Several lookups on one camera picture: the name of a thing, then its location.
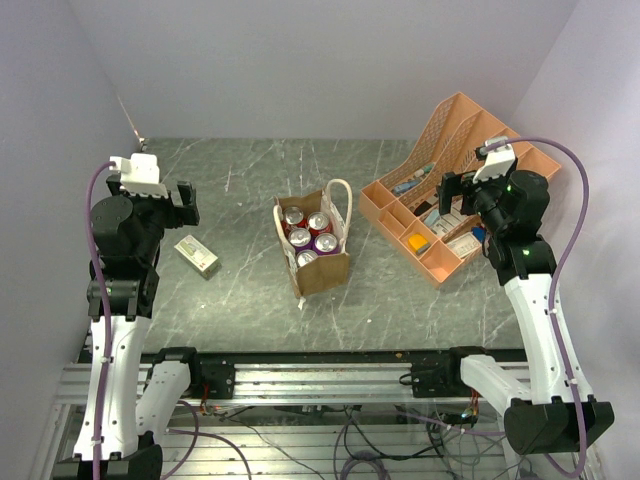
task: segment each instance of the red soda can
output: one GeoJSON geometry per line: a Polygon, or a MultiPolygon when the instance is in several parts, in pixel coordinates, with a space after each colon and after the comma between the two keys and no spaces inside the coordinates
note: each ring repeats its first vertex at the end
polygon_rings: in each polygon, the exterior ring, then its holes
{"type": "Polygon", "coordinates": [[[331,233],[331,221],[329,215],[322,212],[315,212],[309,215],[307,221],[311,235],[317,237],[322,233],[331,233]]]}
{"type": "Polygon", "coordinates": [[[282,213],[282,230],[284,234],[289,236],[294,228],[307,228],[307,221],[304,218],[304,212],[298,207],[289,207],[282,213]]]}

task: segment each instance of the marble table surface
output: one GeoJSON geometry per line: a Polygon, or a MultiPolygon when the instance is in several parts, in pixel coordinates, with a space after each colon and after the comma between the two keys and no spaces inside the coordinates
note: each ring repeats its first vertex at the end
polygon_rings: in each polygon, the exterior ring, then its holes
{"type": "MultiPolygon", "coordinates": [[[[161,176],[197,188],[198,227],[167,230],[145,352],[355,351],[521,347],[506,295],[483,257],[435,290],[358,212],[360,190],[406,159],[413,142],[147,139],[161,176]],[[354,191],[346,285],[294,297],[273,225],[273,197],[332,178],[354,191]],[[222,263],[200,277],[173,249],[193,234],[222,263]]],[[[345,197],[337,197],[345,208],[345,197]]]]}

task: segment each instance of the paper bag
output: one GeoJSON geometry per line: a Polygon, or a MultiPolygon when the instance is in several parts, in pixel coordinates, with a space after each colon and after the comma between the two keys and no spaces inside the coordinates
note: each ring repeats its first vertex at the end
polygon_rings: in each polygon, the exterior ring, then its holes
{"type": "Polygon", "coordinates": [[[346,283],[349,275],[349,254],[346,251],[346,245],[353,204],[353,194],[349,184],[344,180],[334,179],[329,181],[322,190],[304,197],[276,197],[275,202],[273,220],[295,296],[300,298],[312,295],[346,283]],[[335,185],[342,185],[347,190],[346,222],[331,201],[331,189],[335,185]],[[327,214],[331,221],[332,233],[338,239],[339,253],[318,256],[303,267],[298,267],[295,249],[285,237],[281,224],[282,212],[289,207],[300,208],[305,217],[314,212],[327,214]]]}

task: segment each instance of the purple soda can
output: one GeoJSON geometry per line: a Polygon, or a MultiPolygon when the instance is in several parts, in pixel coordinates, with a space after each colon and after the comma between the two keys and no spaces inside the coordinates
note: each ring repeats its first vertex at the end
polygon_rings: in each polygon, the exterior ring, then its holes
{"type": "Polygon", "coordinates": [[[308,250],[311,246],[311,233],[306,228],[294,228],[289,234],[289,243],[293,245],[296,253],[308,250]]]}
{"type": "Polygon", "coordinates": [[[322,233],[313,242],[313,251],[318,255],[332,255],[339,249],[338,239],[332,233],[322,233]]]}

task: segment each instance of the white wall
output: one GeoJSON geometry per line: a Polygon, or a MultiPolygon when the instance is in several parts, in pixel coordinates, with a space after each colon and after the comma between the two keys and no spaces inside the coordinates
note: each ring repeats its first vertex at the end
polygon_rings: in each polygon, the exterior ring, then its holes
{"type": "MultiPolygon", "coordinates": [[[[640,3],[582,0],[514,117],[523,134],[557,139],[583,160],[590,211],[561,280],[567,322],[599,400],[616,423],[598,442],[610,479],[640,467],[640,3]]],[[[552,185],[545,233],[560,252],[581,184],[568,160],[552,185]]]]}
{"type": "Polygon", "coordinates": [[[576,0],[71,0],[142,136],[416,138],[514,112],[576,0]]]}
{"type": "MultiPolygon", "coordinates": [[[[0,15],[0,477],[26,479],[89,325],[84,190],[137,138],[65,0],[0,15]]],[[[106,188],[100,193],[106,194],[106,188]]]]}

